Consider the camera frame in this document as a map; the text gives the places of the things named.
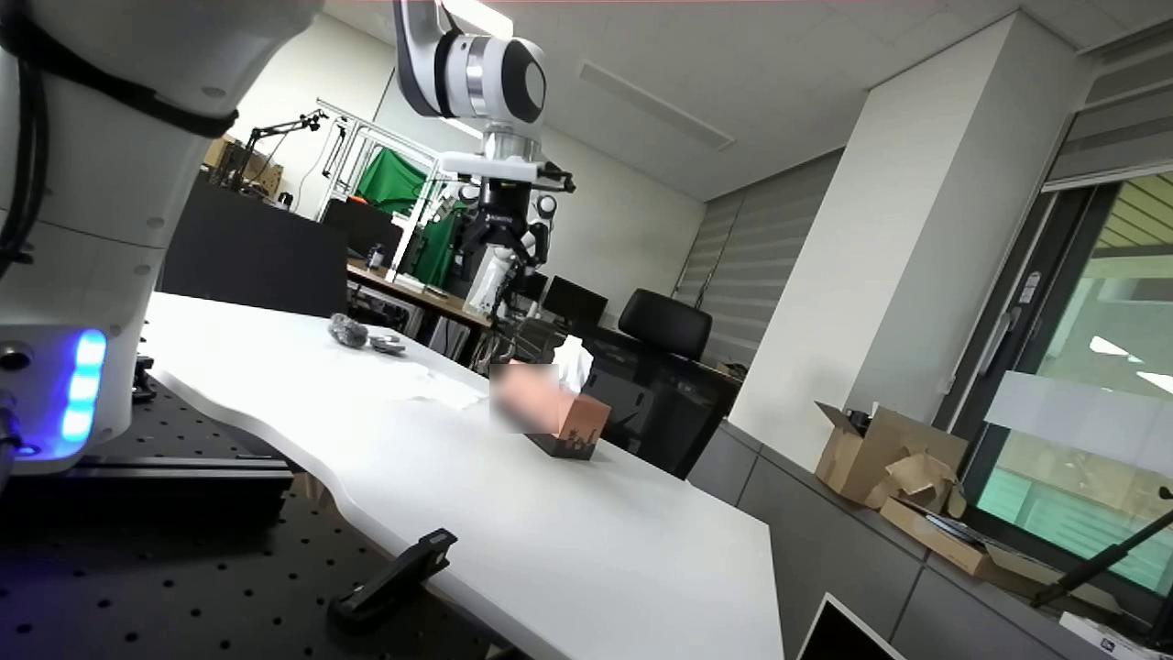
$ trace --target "monitor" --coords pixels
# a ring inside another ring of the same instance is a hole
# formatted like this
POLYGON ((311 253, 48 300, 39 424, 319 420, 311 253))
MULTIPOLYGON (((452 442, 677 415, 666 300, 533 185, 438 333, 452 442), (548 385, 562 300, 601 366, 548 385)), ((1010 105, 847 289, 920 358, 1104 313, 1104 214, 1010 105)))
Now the monitor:
POLYGON ((356 207, 356 201, 339 201, 339 200, 325 207, 323 225, 341 233, 346 245, 362 259, 371 257, 374 245, 382 245, 385 257, 396 257, 396 245, 399 245, 399 235, 404 235, 377 209, 356 207))
POLYGON ((798 660, 903 660, 868 625, 862 625, 839 599, 824 594, 798 660))
POLYGON ((554 280, 543 299, 543 310, 562 316, 567 327, 598 327, 608 300, 593 289, 567 284, 567 280, 554 280))
POLYGON ((549 284, 548 274, 533 270, 533 274, 521 274, 521 280, 515 284, 515 292, 517 292, 517 299, 527 299, 527 300, 543 300, 548 284, 549 284))

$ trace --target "white table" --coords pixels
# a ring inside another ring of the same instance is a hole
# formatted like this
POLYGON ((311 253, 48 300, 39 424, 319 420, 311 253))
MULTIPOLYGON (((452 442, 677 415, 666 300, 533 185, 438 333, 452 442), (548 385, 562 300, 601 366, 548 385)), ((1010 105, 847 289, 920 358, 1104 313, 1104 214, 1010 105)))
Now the white table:
POLYGON ((452 528, 430 589, 533 655, 780 655, 766 525, 608 444, 548 457, 489 383, 422 346, 347 352, 323 321, 153 292, 147 356, 202 415, 316 475, 377 545, 452 528))

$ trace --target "white wall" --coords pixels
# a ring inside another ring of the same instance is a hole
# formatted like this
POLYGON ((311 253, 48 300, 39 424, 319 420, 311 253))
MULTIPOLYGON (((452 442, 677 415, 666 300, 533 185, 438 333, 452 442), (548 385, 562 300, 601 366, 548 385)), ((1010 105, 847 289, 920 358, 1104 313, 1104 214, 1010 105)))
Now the white wall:
POLYGON ((814 401, 926 420, 1080 90, 1076 57, 1027 20, 880 85, 735 424, 814 468, 830 435, 814 401))
MULTIPOLYGON (((385 96, 377 124, 433 151, 476 151, 474 135, 419 119, 399 90, 385 96)), ((543 270, 608 299, 608 321, 625 313, 636 289, 671 292, 705 207, 554 127, 543 132, 543 151, 581 185, 577 195, 556 200, 562 209, 543 270)))
MULTIPOLYGON (((393 79, 393 48, 347 30, 325 15, 292 37, 261 74, 254 93, 241 98, 241 119, 232 135, 245 140, 257 124, 279 124, 316 110, 316 98, 329 98, 358 119, 374 119, 377 98, 393 79)), ((279 148, 287 168, 287 190, 296 195, 296 214, 319 218, 329 200, 319 162, 325 158, 325 127, 296 132, 279 148)))

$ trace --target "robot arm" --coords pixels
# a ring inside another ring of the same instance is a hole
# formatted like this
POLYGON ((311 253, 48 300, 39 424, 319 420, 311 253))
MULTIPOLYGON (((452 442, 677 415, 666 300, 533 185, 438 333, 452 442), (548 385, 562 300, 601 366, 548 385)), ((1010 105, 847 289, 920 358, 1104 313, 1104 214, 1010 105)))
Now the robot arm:
POLYGON ((399 93, 422 119, 485 127, 485 154, 444 154, 448 174, 577 190, 573 174, 543 158, 543 52, 527 39, 439 30, 438 0, 396 0, 399 93))
POLYGON ((422 119, 523 132, 548 110, 548 70, 533 44, 463 32, 455 24, 439 32, 433 0, 396 0, 396 57, 404 98, 422 119))
POLYGON ((533 235, 533 263, 548 263, 549 259, 549 235, 554 235, 554 218, 556 218, 556 200, 543 195, 537 201, 537 222, 527 225, 533 235))
MULTIPOLYGON (((8 464, 64 475, 130 429, 142 313, 207 140, 319 9, 0 0, 0 481, 8 464), (39 142, 38 158, 16 158, 24 142, 39 142)), ((455 162, 481 175, 490 218, 523 225, 533 187, 573 187, 539 158, 533 44, 439 32, 438 0, 396 0, 396 27, 410 105, 489 132, 481 158, 455 162)))
POLYGON ((245 187, 245 168, 250 168, 261 140, 290 135, 290 132, 319 132, 323 120, 325 120, 325 110, 311 110, 311 115, 300 115, 296 120, 254 127, 245 151, 236 154, 236 162, 232 162, 229 190, 250 195, 250 187, 245 187))

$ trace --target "window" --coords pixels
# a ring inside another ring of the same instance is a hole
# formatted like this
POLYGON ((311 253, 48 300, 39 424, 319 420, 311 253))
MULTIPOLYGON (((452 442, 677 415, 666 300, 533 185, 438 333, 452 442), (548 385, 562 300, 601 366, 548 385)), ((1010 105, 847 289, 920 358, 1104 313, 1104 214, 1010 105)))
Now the window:
MULTIPOLYGON (((975 442, 975 528, 1072 569, 1173 508, 1160 499, 1173 486, 1173 175, 1044 200, 980 339, 939 420, 975 442), (1118 407, 1150 420, 1106 424, 1118 407)), ((1104 588, 1150 615, 1173 589, 1173 531, 1104 588)))

